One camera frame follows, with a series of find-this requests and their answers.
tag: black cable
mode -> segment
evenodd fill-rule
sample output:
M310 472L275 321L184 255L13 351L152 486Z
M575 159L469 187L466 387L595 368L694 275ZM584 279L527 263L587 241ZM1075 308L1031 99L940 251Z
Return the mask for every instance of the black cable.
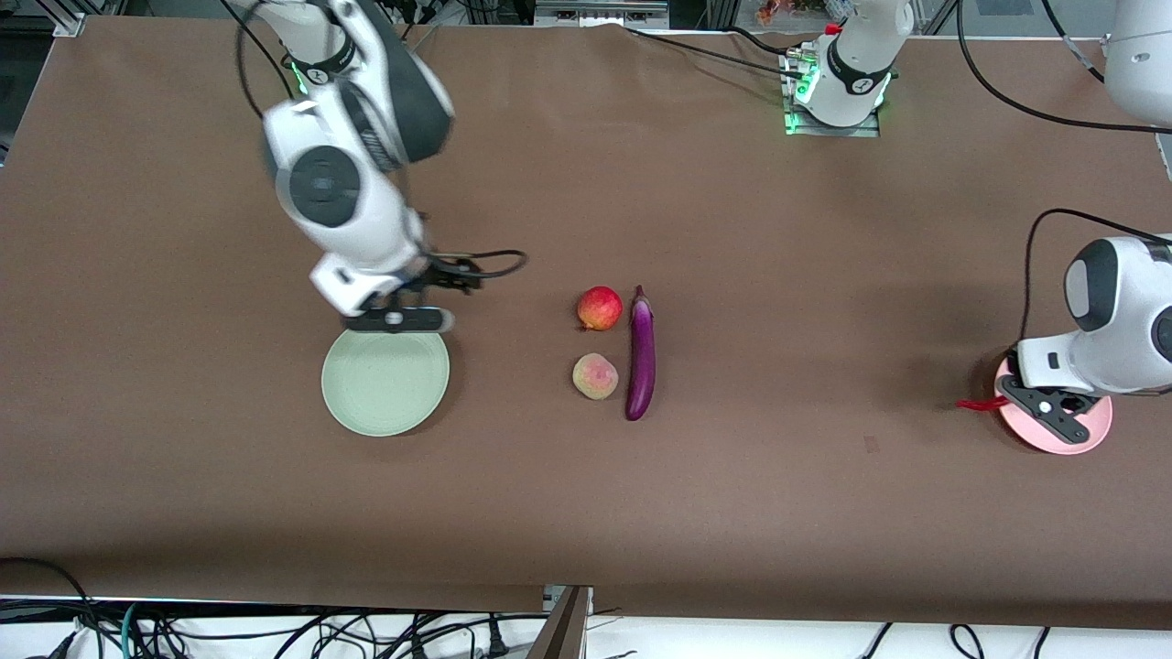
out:
M428 614L424 614L423 619L418 620L418 626L422 627L423 625L431 624L431 623L438 620L442 617L443 617L443 613L428 613ZM403 633L398 634L398 637L395 638L395 640L390 641L390 644L387 646L387 650L383 650L382 652L380 652L375 657L375 659L388 659L395 652L395 650L397 650L398 646L402 645L404 640L409 639L411 637L411 634L414 634L416 631L417 631L416 630L416 621L413 620L411 624L408 625L408 627L406 630L403 630Z
M743 66L747 66L749 68L759 69L759 70L769 72L771 74L782 75L782 76L785 76L785 77L792 77L792 79L796 79L796 80L799 80L802 77L802 74L799 74L798 72L782 70L782 69L776 68L776 67L766 67L765 64L758 64L757 62L750 62L748 60L742 60L742 59L738 59L738 57L732 57L732 56L725 55L723 53L714 53L713 50L706 50L703 48L697 48L697 47L691 46L689 43L683 43L683 42L680 42L680 41L673 41L670 39L665 39L665 38L659 36L656 34L648 34L646 32L639 32L638 29L632 29L629 27L626 28L626 30L629 32L629 33L632 33L632 34L638 34L639 36L642 36L643 39L650 39L652 41L660 41L662 43L675 46L677 48L683 48L684 50L691 50L694 53L700 53L702 55L708 55L710 57L716 57L717 60L724 60L727 62L732 62L732 63L736 63L736 64L743 64Z
M248 39L251 39L252 42L257 45L257 48L260 48L260 52L265 54L265 59L268 60L270 66L272 66L273 70L277 72L277 77L281 80L281 86L285 87L285 94L289 98L293 98L293 88L289 87L289 81L288 79L285 77L285 72L281 70L280 64L278 64L277 60L273 59L273 55L272 53L268 52L268 48L265 48L265 46L260 42L259 39L257 39L257 35L253 34L252 29L248 27L248 21L252 19L252 16L257 14L257 11L259 9L260 5L264 5L265 1L266 0L257 0L257 4L254 6L245 11L245 15L247 18L244 19L241 19L236 14L236 11L232 9L231 6L229 6L227 0L220 0L220 5L223 5L224 9L227 11L229 14L232 14L232 18L236 19L237 27L243 29L248 35Z
M498 277L504 277L506 274L512 274L518 270L525 267L529 263L529 254L520 250L496 250L493 252L477 252L471 254L443 254L443 253L430 253L428 254L431 263L431 267L438 270L440 272L445 272L448 274L454 274L463 277L466 279L497 279ZM468 270L462 270L459 265L444 260L444 258L458 257L469 260L490 259L497 257L517 257L517 260L509 267L502 270L495 270L489 272L471 272Z
M428 643L431 643L431 641L437 640L440 638L443 638L445 636L450 636L450 634L454 634L454 633L459 633L459 632L462 632L464 630L470 630L470 629L472 629L475 626L488 624L489 620L491 620L491 619L496 619L498 621L505 621L505 620L544 620L546 618L548 618L548 614L545 614L545 613L510 613L510 614L505 614L505 616L496 616L495 618L479 618L477 620L470 620L468 623L452 623L450 625L444 625L442 627L436 627L434 630L428 630L427 632L420 634L420 643L422 645L427 645ZM404 632L403 637L400 637L400 638L404 638L404 637L407 637L406 632ZM400 653L397 657L395 657L395 659L407 659L407 657L410 653L411 653L411 650L407 648L402 653ZM377 659L386 659L386 658L387 658L387 653L384 652L383 654L380 654Z
M247 19L252 18L255 13L257 7L260 7L260 0L257 0L254 5L245 9L245 19L238 20L239 23L236 27L236 77L240 82L240 91L244 91L244 100L248 102L248 107L252 108L252 113L257 115L257 118L264 121L265 115L260 111L260 106L257 104L257 100L252 97L252 90L248 89L248 74L244 70L244 29L243 26L247 22Z
M1050 209L1034 219L1034 224L1029 227L1029 236L1026 238L1026 290L1024 290L1024 303L1022 305L1022 324L1021 332L1017 334L1017 341L1023 341L1026 339L1027 324L1029 322L1029 307L1030 307L1030 267L1034 260L1034 237L1037 235L1037 227L1042 224L1042 220L1051 215L1069 215L1074 217L1079 217L1093 222L1096 224L1102 224L1103 226L1109 226L1116 231L1122 231L1123 233L1129 233L1139 238L1142 240L1149 240L1151 243L1157 243L1161 245L1172 246L1172 240L1167 238L1160 238L1153 233L1146 231L1140 231L1138 229L1132 229L1125 224L1119 224L1117 222L1111 222L1110 219L1102 218L1097 215L1091 215L1089 212L1076 211L1071 209Z
M1097 121L1059 117L1057 115L1043 113L1042 110L1035 110L1029 106L1022 104L1009 96L1006 96L1001 93L1001 90L989 83L983 75L981 75L980 69L976 68L976 63L973 61L972 53L968 52L968 41L965 39L965 0L958 0L956 2L956 41L960 42L961 55L965 56L965 63L968 64L968 70L973 73L973 77L981 83L981 87L983 87L986 91L993 94L996 100L1009 106L1010 108L1014 108L1015 110L1023 111L1037 118L1044 118L1045 121L1052 121L1055 123L1061 123L1062 125L1072 125L1075 128L1097 128L1099 130L1123 130L1126 133L1159 133L1164 135L1172 135L1172 128L1133 125L1129 123L1102 123Z
M325 623L322 625L319 625L318 626L319 634L320 634L321 627L326 627L326 629L331 630L333 633L331 633L328 637L327 636L319 636L318 637L318 644L314 645L314 651L312 653L312 657L314 657L314 658L320 657L321 653L326 650L326 646L329 645L331 643L335 641L335 640L339 640L339 641L342 641L342 643L349 643L352 645L359 645L359 644L354 643L350 639L342 638L342 634L345 634L346 630L348 630L349 627L356 625L361 620L369 619L369 617L370 617L369 613L363 613L362 616L356 616L349 623L346 623L345 625L342 625L340 627L336 627L336 629L333 627L333 626L331 626L331 625L327 625ZM366 659L366 648L362 648L362 659Z
M770 46L769 43L765 43L764 41L757 39L757 35L755 35L754 33L749 32L748 29L737 27L735 25L730 25L725 28L722 28L721 32L731 32L735 34L740 34L741 36L751 41L752 45L756 46L757 48L761 48L762 50L766 53L772 53L775 55L784 55L785 52L789 50L789 48L776 48L774 46Z
M420 643L420 630L423 625L420 624L420 614L416 613L413 620L414 632L411 632L411 659L428 659L428 653L423 651L423 644Z
M1070 35L1067 34L1067 30L1063 29L1062 23L1058 22L1058 16L1055 15L1054 7L1050 6L1050 0L1042 0L1042 8L1045 9L1045 15L1047 18L1050 19L1050 25L1054 26L1054 30L1057 32L1058 36L1062 38L1062 41L1067 45L1067 48L1070 48L1070 53L1075 56L1076 60L1078 60L1078 63L1083 64L1083 67L1086 68L1086 72L1090 73L1092 76L1095 76L1095 80L1104 82L1103 74L1099 73L1097 68L1095 68L1095 64L1086 59L1086 55L1083 55L1083 52L1079 50L1078 46L1076 46L1075 42L1070 40Z
M301 638L302 636L305 636L306 632L326 621L326 619L333 618L334 616L347 616L350 613L362 613L368 610L354 609L354 607L339 609L338 611L328 611L320 616L315 616L312 620L298 627L297 631L294 631L292 634L289 634L287 639L285 639L285 643L281 644L280 648L277 650L277 654L273 654L273 659L280 659L282 655L285 655L285 653L288 652L289 647L293 647L293 644L297 643L297 639Z
M252 42L257 45L257 48L260 48L260 52L265 54L265 59L268 60L268 63L273 66L273 70L277 72L277 76L281 79L281 84L285 87L285 94L288 95L289 98L293 97L293 89L289 87L288 80L285 79L285 74L284 72L281 72L280 64L277 63L277 60L273 60L273 56L268 53L268 50L264 47L264 45L260 43L260 40L257 39L257 35L253 34L252 30L248 28L248 21L257 15L257 11L260 9L260 6L264 4L264 0L257 0L255 2L253 2L247 9L244 11L243 16L237 15L237 13L227 4L227 0L219 0L219 1L220 5L224 6L224 9L227 11L227 13L231 14L233 19L236 19L237 23L236 75L237 79L240 81L240 90L244 91L244 97L245 100L248 101L248 107L252 108L252 111L257 115L257 118L264 118L264 114L260 111L260 106L257 104L257 100L252 96L252 90L248 88L248 76L244 69L245 34L247 34L248 38L252 39Z
M375 5L377 5L379 8L382 9L382 15L387 16L387 22L394 25L395 19L390 18L390 12L387 11L387 6L383 5L382 2L375 2Z
M370 652L379 654L379 634L374 633L374 625L370 623L370 617L363 616L362 620L366 623L367 631L370 632Z
M1050 627L1042 627L1042 633L1037 636L1037 640L1034 641L1034 659L1042 658L1042 644L1045 643L1045 638L1050 636Z
M973 646L976 647L976 654L972 654L961 646L960 639L956 638L958 630L968 632L968 638L973 639ZM948 639L953 641L953 647L956 648L956 652L960 652L968 659L984 659L984 648L981 647L981 640L976 638L976 632L973 631L973 627L968 625L952 625L948 627Z
M90 621L94 623L94 626L97 627L101 625L97 613L94 612L94 605L90 602L89 596L86 595L86 590L81 587L81 584L77 582L77 579L75 579L74 576L70 575L64 568L57 565L56 563L50 563L48 561L42 561L40 558L28 558L25 556L5 556L0 558L0 565L9 565L9 564L34 565L36 568L55 572L59 577L69 582L69 586L73 587L74 592L77 593L77 597L81 598L81 603L86 607L86 613L89 616ZM101 631L98 631L97 634L97 657L98 659L103 659L105 657L105 644L102 643Z
M884 623L883 626L879 627L879 633L877 633L874 640L871 641L871 647L867 648L866 653L863 654L863 657L859 657L859 659L874 659L875 652L879 650L879 644L883 643L883 637L887 636L892 625L894 625L894 623Z

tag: red object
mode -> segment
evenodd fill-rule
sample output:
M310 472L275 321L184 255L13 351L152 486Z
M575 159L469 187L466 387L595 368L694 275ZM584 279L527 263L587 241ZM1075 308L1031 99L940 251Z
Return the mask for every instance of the red object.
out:
M1009 399L1006 396L997 396L989 400L959 400L956 401L956 407L962 407L965 409L972 409L973 412L993 412L999 407L1009 405Z
M622 298L606 286L594 286L578 300L578 319L586 330L609 330L621 315Z

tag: plate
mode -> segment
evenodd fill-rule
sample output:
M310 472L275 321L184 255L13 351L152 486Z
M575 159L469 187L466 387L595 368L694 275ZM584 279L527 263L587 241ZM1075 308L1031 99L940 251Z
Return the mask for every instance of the plate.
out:
M321 367L321 395L334 419L369 437L406 433L435 412L448 389L440 334L347 330Z

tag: peach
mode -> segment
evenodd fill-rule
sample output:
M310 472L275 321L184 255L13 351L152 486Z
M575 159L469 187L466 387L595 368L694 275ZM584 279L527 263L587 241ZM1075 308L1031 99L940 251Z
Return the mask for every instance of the peach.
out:
M606 286L594 286L578 300L578 319L587 330L609 330L619 321L620 315L622 298Z
M619 386L619 372L598 353L582 355L574 365L574 386L591 400L602 400Z

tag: cable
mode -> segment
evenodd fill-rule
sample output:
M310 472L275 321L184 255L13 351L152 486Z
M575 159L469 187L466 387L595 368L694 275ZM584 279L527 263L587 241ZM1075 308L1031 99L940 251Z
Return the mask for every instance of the cable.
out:
M322 613L320 616L314 617L308 623L306 623L306 624L301 625L300 627L298 627L297 631L294 631L292 634L289 634L289 637L287 639L285 639L285 643L281 644L280 648L277 650L277 654L273 654L273 659L280 659L286 652L288 652L289 647L293 647L293 644L297 643L297 639L301 638L302 636L305 636L306 632L308 632L309 630L312 630L312 629L316 627L318 625L320 625L321 623L323 623L327 618L333 618L334 616L347 616L347 614L350 614L350 613L361 613L361 612L364 612L364 611L368 611L368 610L364 610L364 609L340 609L338 611L331 611L331 612Z
M765 43L764 41L757 39L757 35L755 35L754 33L749 32L748 29L737 27L735 25L730 25L730 26L723 28L721 32L731 32L731 33L740 34L741 36L743 36L743 38L748 39L749 41L751 41L752 45L756 46L757 48L761 48L762 50L764 50L766 53L772 53L775 55L784 55L785 52L789 50L789 48L775 48L775 47L770 46L769 43Z
M364 648L364 647L362 647L362 646L361 646L361 645L359 645L357 643L354 643L354 641L353 641L353 640L350 640L350 639L346 639L346 638L341 638L341 637L342 637L342 634L345 634L345 633L346 633L346 630L347 630L347 629L349 629L349 627L352 627L352 626L356 625L356 624L357 624L359 621L361 621L361 620L367 620L367 623L369 624L369 618L370 618L370 614L369 614L369 613L363 613L362 616L356 616L356 617L355 617L355 618L354 618L353 620L350 620L349 623L346 623L346 624L345 624L345 625L342 625L341 627L336 627L336 629L335 629L335 627L333 627L333 626L331 626L331 625L327 625L327 624L322 623L321 625L319 625L319 626L318 626L318 631L319 631L319 637L318 637L318 643L316 643L316 644L314 644L314 650L313 650L313 652L311 653L311 657L313 657L313 658L318 658L318 657L321 657L321 653L322 653L322 651L325 651L325 650L326 650L326 646L327 646L327 645L329 645L331 643L333 643L333 641L335 641L335 640L339 640L339 641L342 641L342 643L347 643L347 644L350 644L350 645L355 645L355 646L357 646L359 648L361 648L361 650L362 650L362 659L366 659L367 654L366 654L366 648ZM332 631L333 633L332 633L332 634L329 634L328 637L326 637L326 636L320 636L320 634L321 634L321 627L326 627L326 629L331 630L331 631Z
M785 76L785 77L792 77L792 79L796 79L796 80L802 77L802 74L799 74L798 72L782 70L782 69L775 68L775 67L766 67L765 64L758 64L756 62L750 62L748 60L741 60L738 57L732 57L732 56L729 56L729 55L724 55L723 53L714 53L711 50L706 50L703 48L697 48L697 47L691 46L689 43L682 43L680 41L673 41L670 39L665 39L662 36L659 36L659 35L655 35L655 34L648 34L646 32L639 32L638 29L632 29L629 27L626 28L626 30L629 32L629 33L632 33L632 34L638 34L639 36L642 36L643 39L650 39L652 41L660 41L662 43L675 46L677 48L683 48L684 50L691 50L694 53L700 53L702 55L708 55L710 57L716 57L717 60L724 60L727 62L743 64L743 66L747 66L749 68L759 69L759 70L769 72L771 74L776 74L776 75L781 75L781 76Z
M443 638L445 636L459 633L464 630L488 624L490 619L496 619L497 621L505 621L505 620L544 620L546 618L548 618L548 614L545 613L511 613L505 616L495 616L493 618L481 618L468 623L452 623L450 625L444 625L442 627L428 630L425 633L420 634L420 644L427 645L428 643L431 643L432 640ZM408 632L403 632L403 636L400 637L400 639L406 639L406 638L408 638ZM389 650L394 650L395 647L397 646L391 646ZM411 648L407 648L397 657L395 657L395 659L407 659L407 657L410 653ZM388 657L389 653L387 651L383 651L376 659L387 659Z
M871 641L871 647L867 648L866 653L863 654L863 657L859 657L859 659L874 659L875 652L879 650L879 644L883 643L883 637L887 636L892 625L894 625L894 623L884 623L883 626L879 627L879 633L877 633L874 640Z
M81 584L77 582L77 579L75 579L73 575L66 571L64 568L57 565L56 563L50 563L48 561L42 561L40 558L28 558L25 556L0 557L0 565L15 564L15 563L25 565L35 565L38 568L49 570L52 572L55 572L64 580L69 582L69 585L74 589L74 592L76 592L77 597L81 598L82 606L86 607L86 613L89 616L90 621L94 623L95 627L98 627L101 625L97 613L94 612L93 603L90 602L89 596L86 595L86 590L81 587ZM101 631L98 631L98 637L97 637L97 657L98 659L104 659L105 657L105 644L102 643Z
M125 614L122 616L122 659L130 659L130 620L134 618L135 609L138 609L137 602L128 606Z
M1090 73L1092 76L1095 76L1095 80L1099 82L1105 82L1103 80L1103 74L1099 73L1097 68L1095 68L1095 64L1086 59L1086 55L1084 55L1083 52L1078 48L1078 46L1074 41L1071 41L1070 35L1067 34L1067 30L1062 28L1062 23L1058 22L1058 16L1054 14L1054 7L1050 6L1050 0L1042 0L1042 8L1045 9L1045 15L1047 18L1050 19L1050 25L1054 26L1054 32L1058 33L1058 36L1062 38L1062 41L1063 43L1067 45L1067 48L1070 48L1070 53L1074 54L1076 60L1078 60L1078 63L1083 64L1086 68L1086 72Z
M1172 240L1167 238L1160 238L1153 233L1146 231L1140 231L1138 229L1132 229L1125 224L1119 224L1117 222L1111 222L1110 219L1102 218L1097 215L1091 215L1089 212L1076 211L1071 209L1050 209L1034 219L1034 224L1029 227L1029 236L1026 238L1026 290L1024 290L1024 304L1022 305L1022 324L1021 332L1017 334L1017 341L1026 340L1027 324L1029 321L1029 307L1030 307L1030 267L1034 260L1034 237L1037 235L1037 227L1042 224L1042 220L1051 215L1069 215L1074 217L1079 217L1093 222L1096 224L1102 224L1103 226L1109 226L1116 231L1123 233L1129 233L1139 238L1142 240L1149 240L1151 243L1158 243L1161 245L1172 246Z
M478 260L497 257L517 257L517 260L509 267L489 272L471 272L469 270L463 270L457 264L444 260L445 258ZM493 252L477 252L470 254L428 253L428 260L431 263L431 267L448 274L463 277L465 279L497 279L498 277L512 274L513 272L525 267L525 264L529 263L529 254L520 250L496 250Z
M1034 659L1041 659L1042 644L1045 643L1048 636L1050 636L1050 627L1042 627L1042 633L1037 634L1037 640L1034 641Z
M976 68L976 62L973 61L972 53L968 52L968 41L965 39L965 0L958 0L956 2L956 41L960 42L960 52L965 56L965 63L968 64L968 70L973 72L973 77L981 83L981 87L986 89L989 94L1001 101L1002 103L1014 108L1015 110L1023 111L1030 116L1037 118L1044 118L1045 121L1052 121L1055 123L1061 123L1062 125L1072 125L1075 128L1097 128L1099 130L1122 130L1126 133L1159 133L1163 135L1172 135L1172 128L1161 128L1157 125L1134 125L1129 123L1102 123L1097 121L1083 121L1077 118L1065 118L1057 115L1051 115L1049 113L1043 113L1042 110L1035 110L1029 106L1022 104L1009 96L1006 96L996 87L989 83L988 80L981 75L980 69Z
M257 4L253 7L246 9L245 15L247 18L245 19L241 19L236 14L236 11L232 9L231 6L229 6L227 0L219 0L219 1L220 5L224 6L224 9L229 14L232 14L232 18L236 19L237 26L240 29L243 29L248 35L248 39L251 39L252 42L257 45L257 48L260 48L260 52L265 54L265 59L268 60L268 63L273 67L273 70L277 72L277 77L281 80L281 86L285 87L285 94L289 98L293 98L293 89L289 87L289 81L285 77L285 73L281 70L280 64L278 64L277 60L273 59L273 55L268 52L268 48L265 48L265 46L260 42L260 40L257 39L257 35L253 34L252 29L248 28L248 20L251 20L252 16L255 15L259 6L265 4L265 0L257 0Z
M229 6L227 0L219 0L219 1L220 5L224 6L224 9L227 11L227 13L231 14L233 19L236 19L237 23L236 76L240 82L240 90L244 91L244 97L246 101L248 101L248 107L252 108L252 111L253 114L257 115L257 118L263 120L264 114L260 111L260 106L257 104L257 100L252 96L252 90L248 88L248 76L244 68L245 34L247 34L252 39L252 42L257 45L257 48L260 48L260 52L265 54L265 59L267 59L268 63L273 66L273 69L277 72L277 76L281 79L281 84L285 86L285 93L288 95L289 98L293 97L293 89L289 88L288 80L285 79L285 74L281 72L280 64L278 64L277 61L273 60L273 56L268 54L268 50L265 49L264 45L260 43L260 40L257 39L257 35L253 34L251 29L248 29L248 21L252 20L254 15L257 15L257 11L260 9L260 6L264 4L264 0L257 0L255 2L253 2L247 9L244 11L243 16L237 15L237 13L232 9L232 7Z
M960 645L960 639L956 638L958 630L968 632L968 638L973 639L973 645L976 647L976 654L972 654ZM981 647L981 640L976 638L976 632L973 631L973 627L968 625L952 625L948 627L948 639L953 641L953 647L956 648L956 652L960 652L968 659L984 659L984 648Z

